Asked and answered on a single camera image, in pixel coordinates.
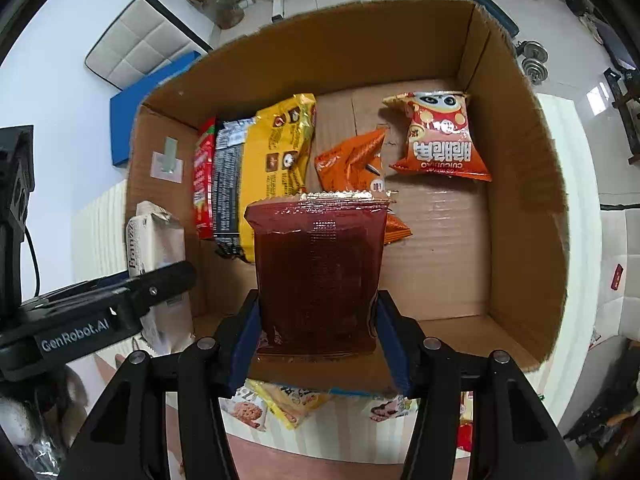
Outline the red triangular snack packet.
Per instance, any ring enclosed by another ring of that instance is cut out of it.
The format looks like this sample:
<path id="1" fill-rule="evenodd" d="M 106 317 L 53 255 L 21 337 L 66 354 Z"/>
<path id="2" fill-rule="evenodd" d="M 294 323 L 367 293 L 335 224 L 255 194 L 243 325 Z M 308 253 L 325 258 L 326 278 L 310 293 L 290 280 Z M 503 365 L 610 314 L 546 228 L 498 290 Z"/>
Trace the red triangular snack packet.
<path id="1" fill-rule="evenodd" d="M 473 393 L 465 391 L 460 396 L 460 420 L 457 448 L 471 453 L 473 448 Z"/>

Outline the red rectangular snack packet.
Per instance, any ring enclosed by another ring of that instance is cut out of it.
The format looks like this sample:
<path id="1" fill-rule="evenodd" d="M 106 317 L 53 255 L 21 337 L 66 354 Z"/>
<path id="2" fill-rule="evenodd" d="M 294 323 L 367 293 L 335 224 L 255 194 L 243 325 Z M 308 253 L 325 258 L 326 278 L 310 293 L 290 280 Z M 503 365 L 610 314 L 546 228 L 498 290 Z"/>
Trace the red rectangular snack packet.
<path id="1" fill-rule="evenodd" d="M 211 117 L 202 125 L 193 161 L 194 226 L 201 240 L 211 240 L 214 236 L 212 189 L 215 136 L 216 119 Z"/>

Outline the dark red jelly packet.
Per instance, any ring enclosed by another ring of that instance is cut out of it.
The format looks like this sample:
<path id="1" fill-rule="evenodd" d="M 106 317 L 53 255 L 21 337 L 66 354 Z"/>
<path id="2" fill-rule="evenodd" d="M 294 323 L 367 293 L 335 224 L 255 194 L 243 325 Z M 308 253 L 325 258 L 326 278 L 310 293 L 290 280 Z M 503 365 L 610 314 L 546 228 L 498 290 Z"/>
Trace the dark red jelly packet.
<path id="1" fill-rule="evenodd" d="M 246 208 L 262 353 L 332 359 L 375 349 L 372 304 L 389 203 L 384 193 L 324 192 Z"/>

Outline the cardboard milk box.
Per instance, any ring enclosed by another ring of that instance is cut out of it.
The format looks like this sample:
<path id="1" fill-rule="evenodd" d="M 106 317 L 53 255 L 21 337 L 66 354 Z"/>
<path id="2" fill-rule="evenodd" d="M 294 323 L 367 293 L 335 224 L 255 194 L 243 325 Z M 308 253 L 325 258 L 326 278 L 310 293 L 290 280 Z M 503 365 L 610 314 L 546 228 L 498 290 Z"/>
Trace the cardboard milk box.
<path id="1" fill-rule="evenodd" d="M 380 289 L 461 353 L 522 370 L 558 340 L 568 265 L 559 157 L 502 28 L 465 0 L 351 3 L 213 50 L 140 105 L 126 214 L 182 225 L 199 334 L 256 285 L 258 200 L 390 193 Z"/>

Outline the small red packet on chair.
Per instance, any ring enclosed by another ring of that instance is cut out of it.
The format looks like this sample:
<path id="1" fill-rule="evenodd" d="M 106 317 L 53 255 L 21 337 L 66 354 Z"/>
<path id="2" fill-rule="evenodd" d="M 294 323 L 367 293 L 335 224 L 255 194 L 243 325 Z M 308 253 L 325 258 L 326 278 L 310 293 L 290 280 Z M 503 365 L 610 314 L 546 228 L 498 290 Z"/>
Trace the small red packet on chair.
<path id="1" fill-rule="evenodd" d="M 617 290 L 620 288 L 620 281 L 622 280 L 623 272 L 624 267 L 620 263 L 617 263 L 611 281 L 612 290 Z"/>

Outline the small white cow packet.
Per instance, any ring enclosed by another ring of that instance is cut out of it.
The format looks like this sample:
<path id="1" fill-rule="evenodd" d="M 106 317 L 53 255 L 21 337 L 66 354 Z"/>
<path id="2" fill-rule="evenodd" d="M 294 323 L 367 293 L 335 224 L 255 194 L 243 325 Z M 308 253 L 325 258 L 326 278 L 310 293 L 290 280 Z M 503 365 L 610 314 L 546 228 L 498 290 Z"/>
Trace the small white cow packet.
<path id="1" fill-rule="evenodd" d="M 386 422 L 386 420 L 401 418 L 415 413 L 418 409 L 417 400 L 408 399 L 405 396 L 393 398 L 375 399 L 369 410 L 369 417 L 374 422 Z"/>

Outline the red panda snack bag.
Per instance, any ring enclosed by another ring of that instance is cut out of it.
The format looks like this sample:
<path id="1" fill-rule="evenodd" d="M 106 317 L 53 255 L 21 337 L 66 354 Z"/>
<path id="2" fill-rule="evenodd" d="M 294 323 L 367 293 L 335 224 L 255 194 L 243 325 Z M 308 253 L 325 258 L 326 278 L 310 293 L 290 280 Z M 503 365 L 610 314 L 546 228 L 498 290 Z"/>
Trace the red panda snack bag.
<path id="1" fill-rule="evenodd" d="M 398 174 L 442 174 L 491 182 L 471 136 L 468 95 L 462 91 L 404 92 L 383 104 L 409 119 L 404 156 L 390 165 Z"/>

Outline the white quilted chair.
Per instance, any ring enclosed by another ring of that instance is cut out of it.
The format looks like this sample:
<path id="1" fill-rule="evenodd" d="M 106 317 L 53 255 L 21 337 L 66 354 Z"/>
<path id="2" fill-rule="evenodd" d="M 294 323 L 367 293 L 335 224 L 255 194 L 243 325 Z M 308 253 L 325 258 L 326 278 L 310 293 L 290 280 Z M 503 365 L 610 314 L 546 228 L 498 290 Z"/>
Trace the white quilted chair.
<path id="1" fill-rule="evenodd" d="M 131 0 L 85 57 L 85 66 L 118 90 L 210 45 L 160 0 Z"/>
<path id="2" fill-rule="evenodd" d="M 639 340 L 639 209 L 602 210 L 602 261 L 590 347 L 613 337 Z"/>

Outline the dark wooden chair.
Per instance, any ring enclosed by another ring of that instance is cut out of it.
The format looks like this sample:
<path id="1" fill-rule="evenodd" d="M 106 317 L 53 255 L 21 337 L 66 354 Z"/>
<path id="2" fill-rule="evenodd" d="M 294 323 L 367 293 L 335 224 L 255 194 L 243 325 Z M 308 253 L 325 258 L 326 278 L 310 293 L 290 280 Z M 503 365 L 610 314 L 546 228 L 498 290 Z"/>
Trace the dark wooden chair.
<path id="1" fill-rule="evenodd" d="M 608 88 L 612 94 L 612 107 L 614 107 L 620 119 L 622 120 L 627 142 L 631 152 L 628 158 L 628 165 L 634 166 L 639 163 L 639 119 L 634 119 L 634 116 L 638 117 L 639 114 L 632 114 L 629 105 L 631 102 L 639 103 L 639 79 L 628 79 L 630 86 L 626 91 L 620 88 L 620 82 L 624 79 L 624 76 L 616 73 L 612 68 L 607 68 L 603 73 L 604 79 L 608 84 Z"/>

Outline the white cookie packet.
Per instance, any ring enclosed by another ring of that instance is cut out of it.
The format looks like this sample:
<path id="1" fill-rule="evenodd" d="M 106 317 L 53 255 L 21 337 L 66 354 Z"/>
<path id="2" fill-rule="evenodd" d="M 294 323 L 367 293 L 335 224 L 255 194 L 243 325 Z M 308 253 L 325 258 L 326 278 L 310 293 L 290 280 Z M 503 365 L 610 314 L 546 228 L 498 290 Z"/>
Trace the white cookie packet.
<path id="1" fill-rule="evenodd" d="M 220 398 L 219 405 L 245 426 L 257 431 L 266 430 L 267 403 L 249 386 L 240 387 L 231 398 Z"/>

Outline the orange snack bag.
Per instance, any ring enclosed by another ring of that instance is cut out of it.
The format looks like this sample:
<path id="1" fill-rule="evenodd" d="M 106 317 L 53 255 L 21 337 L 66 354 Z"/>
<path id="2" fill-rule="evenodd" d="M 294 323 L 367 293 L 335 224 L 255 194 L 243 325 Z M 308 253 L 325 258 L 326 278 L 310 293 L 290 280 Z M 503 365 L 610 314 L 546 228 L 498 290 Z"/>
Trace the orange snack bag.
<path id="1" fill-rule="evenodd" d="M 387 127 L 378 127 L 335 145 L 314 158 L 324 192 L 385 193 L 382 147 Z"/>

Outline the chrome dumbbell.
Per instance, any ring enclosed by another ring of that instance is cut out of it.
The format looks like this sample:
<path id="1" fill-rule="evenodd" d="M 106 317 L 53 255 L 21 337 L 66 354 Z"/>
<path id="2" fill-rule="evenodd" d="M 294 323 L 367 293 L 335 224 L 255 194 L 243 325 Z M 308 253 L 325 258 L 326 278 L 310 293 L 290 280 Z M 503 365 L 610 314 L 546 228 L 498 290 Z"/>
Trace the chrome dumbbell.
<path id="1" fill-rule="evenodd" d="M 534 86 L 548 79 L 546 63 L 549 55 L 544 46 L 535 40 L 519 42 L 515 47 L 516 56 L 522 59 L 521 68 Z"/>

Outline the yellow biscuit bag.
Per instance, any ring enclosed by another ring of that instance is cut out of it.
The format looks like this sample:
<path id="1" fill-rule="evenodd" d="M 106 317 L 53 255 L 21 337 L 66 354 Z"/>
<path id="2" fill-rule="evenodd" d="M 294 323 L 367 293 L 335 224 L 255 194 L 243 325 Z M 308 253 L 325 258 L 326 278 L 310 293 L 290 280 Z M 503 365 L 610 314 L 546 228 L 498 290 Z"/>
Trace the yellow biscuit bag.
<path id="1" fill-rule="evenodd" d="M 266 402 L 272 414 L 289 430 L 296 429 L 313 411 L 332 399 L 329 393 L 247 379 L 250 390 Z"/>

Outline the yellow black snack bag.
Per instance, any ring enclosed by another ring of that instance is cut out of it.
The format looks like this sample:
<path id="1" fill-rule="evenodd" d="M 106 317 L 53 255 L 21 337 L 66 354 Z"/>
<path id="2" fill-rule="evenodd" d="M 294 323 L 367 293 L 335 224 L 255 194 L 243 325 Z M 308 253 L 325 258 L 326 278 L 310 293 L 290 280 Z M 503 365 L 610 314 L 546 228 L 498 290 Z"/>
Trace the yellow black snack bag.
<path id="1" fill-rule="evenodd" d="M 224 122 L 215 134 L 213 240 L 221 257 L 254 262 L 247 207 L 306 190 L 316 105 L 313 94 L 299 93 L 252 118 Z"/>

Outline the white quilted chair right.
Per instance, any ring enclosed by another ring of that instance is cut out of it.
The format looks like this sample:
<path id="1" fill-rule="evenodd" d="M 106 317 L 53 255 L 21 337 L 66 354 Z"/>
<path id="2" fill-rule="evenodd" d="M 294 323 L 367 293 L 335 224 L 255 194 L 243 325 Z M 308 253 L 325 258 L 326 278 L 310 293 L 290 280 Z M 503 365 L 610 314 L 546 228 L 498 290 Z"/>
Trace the white quilted chair right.
<path id="1" fill-rule="evenodd" d="M 613 337 L 639 340 L 639 209 L 602 210 L 602 261 L 590 347 Z"/>

